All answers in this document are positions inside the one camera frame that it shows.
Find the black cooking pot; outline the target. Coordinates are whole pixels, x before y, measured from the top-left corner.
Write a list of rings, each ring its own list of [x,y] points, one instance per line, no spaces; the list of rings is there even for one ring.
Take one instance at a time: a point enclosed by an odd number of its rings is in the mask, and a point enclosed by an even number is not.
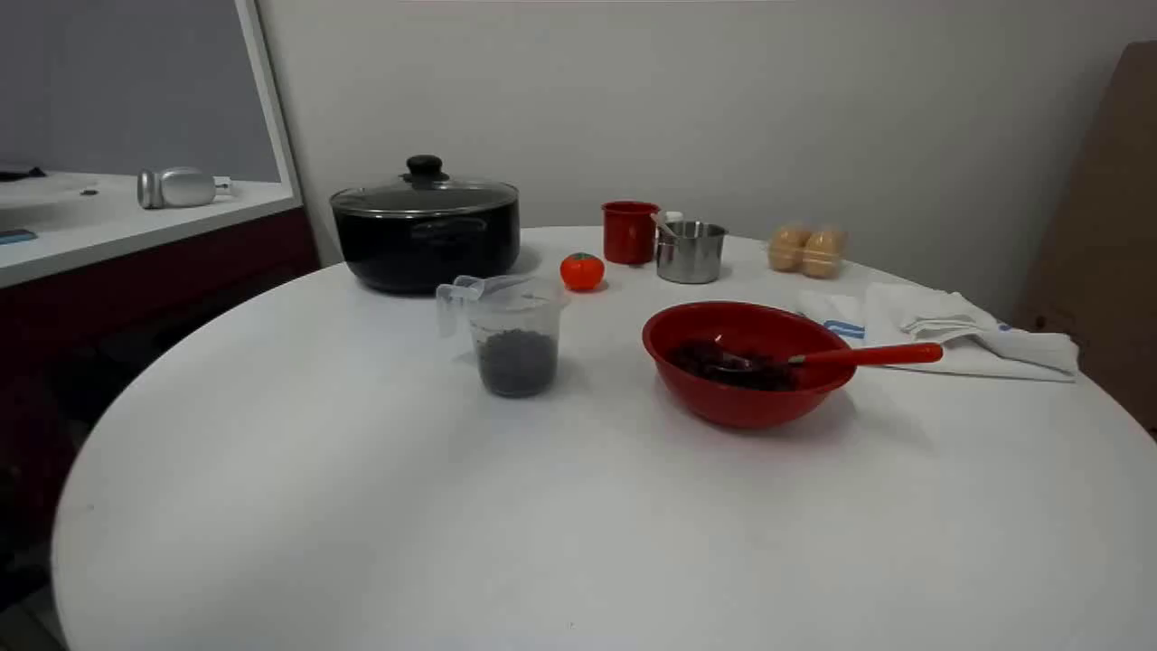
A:
[[[455,275],[506,275],[521,254],[521,206],[459,215],[376,221],[337,212],[339,254],[376,294],[430,297]]]

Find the left wooden shaker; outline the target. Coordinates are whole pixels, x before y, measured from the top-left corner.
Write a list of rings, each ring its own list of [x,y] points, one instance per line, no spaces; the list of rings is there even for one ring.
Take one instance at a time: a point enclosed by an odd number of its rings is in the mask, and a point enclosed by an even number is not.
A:
[[[795,271],[808,231],[802,222],[785,222],[771,236],[767,257],[773,271]]]

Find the steel measuring cup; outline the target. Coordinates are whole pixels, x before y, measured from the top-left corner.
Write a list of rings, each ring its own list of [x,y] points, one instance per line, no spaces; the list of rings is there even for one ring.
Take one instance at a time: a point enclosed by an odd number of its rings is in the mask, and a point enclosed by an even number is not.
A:
[[[708,286],[724,275],[724,243],[724,222],[665,209],[655,215],[655,271],[665,283]]]

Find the wooden shaker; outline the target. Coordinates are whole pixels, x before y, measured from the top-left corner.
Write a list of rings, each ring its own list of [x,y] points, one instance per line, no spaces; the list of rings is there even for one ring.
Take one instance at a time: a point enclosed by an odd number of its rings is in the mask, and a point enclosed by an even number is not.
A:
[[[771,236],[767,257],[773,271],[795,271],[808,231],[802,222],[785,222]]]
[[[800,254],[800,271],[808,279],[834,279],[842,268],[842,236],[832,227],[808,231]]]

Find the brown cardboard panel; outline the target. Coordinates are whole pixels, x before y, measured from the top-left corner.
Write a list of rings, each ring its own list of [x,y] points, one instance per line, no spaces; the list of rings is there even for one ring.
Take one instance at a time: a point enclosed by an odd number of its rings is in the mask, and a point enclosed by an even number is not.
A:
[[[1017,322],[1066,331],[1081,370],[1157,430],[1157,44],[1126,44],[1045,227]]]

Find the red plastic bowl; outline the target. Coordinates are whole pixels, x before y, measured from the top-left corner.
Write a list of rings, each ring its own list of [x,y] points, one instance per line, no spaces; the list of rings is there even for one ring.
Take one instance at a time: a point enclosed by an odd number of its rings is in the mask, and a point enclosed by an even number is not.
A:
[[[850,363],[791,363],[791,355],[842,351],[834,331],[747,300],[662,306],[638,339],[672,396],[720,430],[787,425],[854,378]]]

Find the white side counter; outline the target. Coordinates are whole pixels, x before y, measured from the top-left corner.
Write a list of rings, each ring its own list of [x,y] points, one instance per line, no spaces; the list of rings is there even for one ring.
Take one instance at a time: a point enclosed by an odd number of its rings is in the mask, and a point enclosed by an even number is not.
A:
[[[223,197],[185,209],[144,209],[123,174],[47,174],[0,187],[0,290],[91,268],[123,254],[170,245],[291,209],[273,181],[233,181]]]

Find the dark coffee beans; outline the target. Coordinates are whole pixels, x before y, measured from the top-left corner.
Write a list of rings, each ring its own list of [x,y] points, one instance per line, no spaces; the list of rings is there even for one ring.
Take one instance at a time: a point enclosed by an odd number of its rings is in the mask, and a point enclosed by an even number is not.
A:
[[[477,363],[490,395],[532,396],[558,377],[558,339],[527,330],[506,330],[480,342]]]

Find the right wooden shaker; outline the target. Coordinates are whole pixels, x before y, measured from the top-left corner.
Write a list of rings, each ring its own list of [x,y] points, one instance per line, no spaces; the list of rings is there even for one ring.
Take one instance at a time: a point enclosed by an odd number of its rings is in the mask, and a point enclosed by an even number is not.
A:
[[[800,271],[808,279],[834,279],[842,268],[842,236],[832,227],[808,231],[800,254]]]

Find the white cloth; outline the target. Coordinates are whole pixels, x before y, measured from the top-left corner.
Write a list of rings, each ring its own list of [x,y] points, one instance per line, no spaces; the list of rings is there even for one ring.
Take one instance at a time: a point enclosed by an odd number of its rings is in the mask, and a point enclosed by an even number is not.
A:
[[[795,294],[787,300],[854,348],[941,342],[937,377],[1066,382],[1081,348],[1066,331],[1031,331],[999,322],[963,294],[869,283],[856,294]]]

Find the clear plastic measuring jar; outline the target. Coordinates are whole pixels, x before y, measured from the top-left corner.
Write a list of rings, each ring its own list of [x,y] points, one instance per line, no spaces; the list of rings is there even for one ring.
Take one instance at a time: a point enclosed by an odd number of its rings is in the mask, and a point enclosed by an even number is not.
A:
[[[438,325],[446,331],[466,330],[474,359],[480,342],[506,330],[527,330],[558,339],[559,361],[559,310],[562,294],[542,275],[455,275],[433,290]]]

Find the red spoon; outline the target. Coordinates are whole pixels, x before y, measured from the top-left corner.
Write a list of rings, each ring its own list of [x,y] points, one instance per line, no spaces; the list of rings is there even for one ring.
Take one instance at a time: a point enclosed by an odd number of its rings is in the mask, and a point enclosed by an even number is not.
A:
[[[829,348],[800,355],[728,351],[720,342],[685,342],[679,361],[701,372],[791,372],[805,363],[920,363],[941,361],[941,342],[890,342],[890,348]]]

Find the toy tomato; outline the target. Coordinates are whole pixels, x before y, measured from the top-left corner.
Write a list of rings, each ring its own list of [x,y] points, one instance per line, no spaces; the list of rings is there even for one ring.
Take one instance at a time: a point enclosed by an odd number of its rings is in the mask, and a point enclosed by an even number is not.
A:
[[[602,286],[602,259],[593,254],[568,254],[559,259],[559,279],[571,294],[596,294]]]

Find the glass pot lid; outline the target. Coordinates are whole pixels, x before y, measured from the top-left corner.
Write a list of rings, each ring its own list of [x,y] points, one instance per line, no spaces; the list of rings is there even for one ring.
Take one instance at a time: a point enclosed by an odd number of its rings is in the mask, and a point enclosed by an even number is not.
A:
[[[376,221],[459,215],[512,201],[512,183],[453,175],[438,155],[408,155],[392,181],[349,183],[330,195],[337,212]]]

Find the red mug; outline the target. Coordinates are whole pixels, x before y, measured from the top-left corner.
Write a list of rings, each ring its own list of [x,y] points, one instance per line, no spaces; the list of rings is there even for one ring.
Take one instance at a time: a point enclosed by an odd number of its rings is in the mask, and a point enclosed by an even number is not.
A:
[[[634,268],[655,257],[655,201],[602,206],[602,257]]]

